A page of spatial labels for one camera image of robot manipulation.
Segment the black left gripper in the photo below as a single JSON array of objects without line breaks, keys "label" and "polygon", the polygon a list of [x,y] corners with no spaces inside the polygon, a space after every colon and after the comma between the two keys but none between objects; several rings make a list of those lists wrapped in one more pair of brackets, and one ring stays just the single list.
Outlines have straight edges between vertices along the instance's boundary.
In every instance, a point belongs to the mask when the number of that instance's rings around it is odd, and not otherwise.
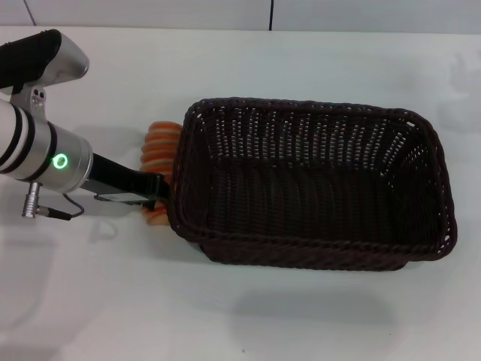
[{"label": "black left gripper", "polygon": [[94,153],[89,172],[89,191],[94,199],[154,209],[167,199],[169,183],[163,174],[135,171]]}]

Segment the orange striped bread roll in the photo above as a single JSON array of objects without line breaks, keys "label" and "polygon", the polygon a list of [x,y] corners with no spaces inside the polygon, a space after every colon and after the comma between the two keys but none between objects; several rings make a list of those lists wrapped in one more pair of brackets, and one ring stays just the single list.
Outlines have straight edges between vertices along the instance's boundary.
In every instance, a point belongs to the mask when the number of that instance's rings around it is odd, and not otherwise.
[{"label": "orange striped bread roll", "polygon": [[[158,173],[165,182],[171,182],[174,158],[180,141],[182,126],[179,123],[158,121],[150,125],[141,148],[140,171]],[[163,201],[154,206],[143,206],[141,212],[149,226],[168,226],[167,207]]]}]

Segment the dark brown wicker basket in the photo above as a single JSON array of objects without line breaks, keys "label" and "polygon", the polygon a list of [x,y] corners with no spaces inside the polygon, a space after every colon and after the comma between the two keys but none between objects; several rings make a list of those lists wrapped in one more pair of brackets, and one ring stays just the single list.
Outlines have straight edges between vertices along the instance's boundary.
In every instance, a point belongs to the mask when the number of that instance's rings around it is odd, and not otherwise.
[{"label": "dark brown wicker basket", "polygon": [[185,114],[168,219],[212,261],[395,271],[458,238],[443,147],[413,111],[203,99]]}]

